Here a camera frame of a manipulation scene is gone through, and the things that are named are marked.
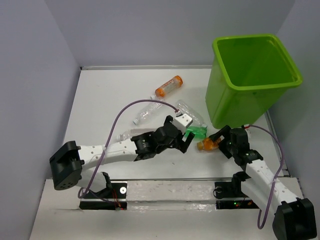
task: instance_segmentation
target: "crushed plastic bottle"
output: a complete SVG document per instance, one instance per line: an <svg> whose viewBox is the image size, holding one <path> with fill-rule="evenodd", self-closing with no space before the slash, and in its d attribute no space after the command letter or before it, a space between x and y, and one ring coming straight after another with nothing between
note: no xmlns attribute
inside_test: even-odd
<svg viewBox="0 0 320 240"><path fill-rule="evenodd" d="M134 129L130 129L130 130L125 131L122 134L119 134L117 136L117 141L121 142L121 141L124 141L126 139L130 139L130 138L132 138L134 136L138 136L138 135L145 134L145 133L148 133L148 132L154 132L155 130L156 130L155 128L134 128Z"/></svg>
<svg viewBox="0 0 320 240"><path fill-rule="evenodd" d="M183 101L181 99L178 100L175 103L175 107L177 109L179 109L181 113L187 114L190 117L192 117L192 119L193 119L192 126L207 128L207 124L205 124L203 117L199 113L197 113L196 110L194 110L192 107L190 107L188 104L186 104L185 101Z"/></svg>
<svg viewBox="0 0 320 240"><path fill-rule="evenodd" d="M206 137L203 141L200 141L196 144L196 147L199 151L206 150L212 151L217 149L218 144L221 142L221 138L219 137L216 141L212 141L210 137Z"/></svg>
<svg viewBox="0 0 320 240"><path fill-rule="evenodd" d="M162 102L164 101L162 97L158 97L156 98L156 100L159 100ZM133 119L133 123L135 125L146 124L147 122L150 121L152 116L157 114L158 109L161 108L162 106L163 104L160 102L150 102L147 106L142 108L140 112L138 112L135 119Z"/></svg>

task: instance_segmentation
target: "orange plastic object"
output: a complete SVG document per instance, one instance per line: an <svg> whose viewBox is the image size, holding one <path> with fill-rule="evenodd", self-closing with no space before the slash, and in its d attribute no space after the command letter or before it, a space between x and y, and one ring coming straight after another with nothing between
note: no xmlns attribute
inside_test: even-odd
<svg viewBox="0 0 320 240"><path fill-rule="evenodd" d="M171 80L163 84L161 87L157 88L154 93L157 97L163 98L173 90L180 88L183 83L184 82L182 81L182 78L180 76L175 76Z"/></svg>
<svg viewBox="0 0 320 240"><path fill-rule="evenodd" d="M218 148L218 144L221 142L219 137L217 141L212 141L209 137L206 137L203 141L196 144L198 150L212 151Z"/></svg>

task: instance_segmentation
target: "white table surface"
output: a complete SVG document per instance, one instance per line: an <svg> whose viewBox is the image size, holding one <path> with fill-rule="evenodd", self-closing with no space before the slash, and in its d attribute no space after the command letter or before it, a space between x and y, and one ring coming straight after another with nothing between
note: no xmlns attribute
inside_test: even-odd
<svg viewBox="0 0 320 240"><path fill-rule="evenodd" d="M302 198L296 178L281 181ZM56 191L53 181L46 180L30 240L276 239L271 215L262 230L257 228L257 209L215 210L212 204L190 208L187 202L170 202L156 208L128 203L126 211L81 210L78 190Z"/></svg>
<svg viewBox="0 0 320 240"><path fill-rule="evenodd" d="M148 99L155 89L172 77L183 79L180 89L166 98L170 104L183 99L196 109L208 125L208 134L213 128L208 115L205 95L210 69L118 69L81 71L64 142L75 140L77 145L104 145L112 123L119 111L128 103ZM136 104L120 117L112 141L126 130L136 128L132 120L146 105ZM158 128L167 115L174 116L171 108L163 106L156 117L139 128ZM268 129L266 117L261 116L256 125ZM279 157L272 138L265 132L251 128L249 139L252 149L257 150L269 168L276 171ZM115 162L100 167L112 179L189 179L231 178L241 168L234 160L227 159L220 151L198 152L197 140L193 140L186 154L176 149L167 149L153 159L138 162Z"/></svg>

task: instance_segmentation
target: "clear plastic bottle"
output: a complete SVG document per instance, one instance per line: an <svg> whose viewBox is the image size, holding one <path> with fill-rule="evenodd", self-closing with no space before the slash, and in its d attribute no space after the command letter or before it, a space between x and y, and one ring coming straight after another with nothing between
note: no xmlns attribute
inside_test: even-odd
<svg viewBox="0 0 320 240"><path fill-rule="evenodd" d="M148 132L154 132L156 129L155 128L135 128L135 129L130 129L125 131L122 134L119 134L117 137L117 141L121 142L126 139L130 139L134 136L138 136L140 134L148 133Z"/></svg>
<svg viewBox="0 0 320 240"><path fill-rule="evenodd" d="M158 87L154 93L158 98L164 98L168 93L180 88L183 83L184 82L180 76L175 76L171 80L164 83L161 87Z"/></svg>
<svg viewBox="0 0 320 240"><path fill-rule="evenodd" d="M162 97L158 97L158 98L151 97L151 98L162 101L162 102L164 101ZM150 102L147 106L142 108L140 112L138 112L135 119L133 119L133 123L135 125L146 124L147 122L149 122L151 117L157 113L158 109L161 108L162 106L163 104L159 102Z"/></svg>
<svg viewBox="0 0 320 240"><path fill-rule="evenodd" d="M178 100L175 103L175 107L177 109L180 110L180 112L182 112L183 114L187 114L190 117L192 117L193 122L192 122L192 126L198 126L198 127L202 127L202 128L206 128L207 124L205 124L205 121L203 119L203 117L197 113L196 110L194 110L192 107L190 107L188 104L185 103L185 101L183 100Z"/></svg>

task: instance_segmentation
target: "green plastic bottle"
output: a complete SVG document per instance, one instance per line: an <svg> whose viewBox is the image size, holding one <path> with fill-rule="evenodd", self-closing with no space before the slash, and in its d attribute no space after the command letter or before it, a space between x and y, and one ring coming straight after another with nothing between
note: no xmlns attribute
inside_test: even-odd
<svg viewBox="0 0 320 240"><path fill-rule="evenodd" d="M196 139L205 139L207 137L207 128L200 126L190 126L185 131L185 137L188 137L189 133L193 133Z"/></svg>

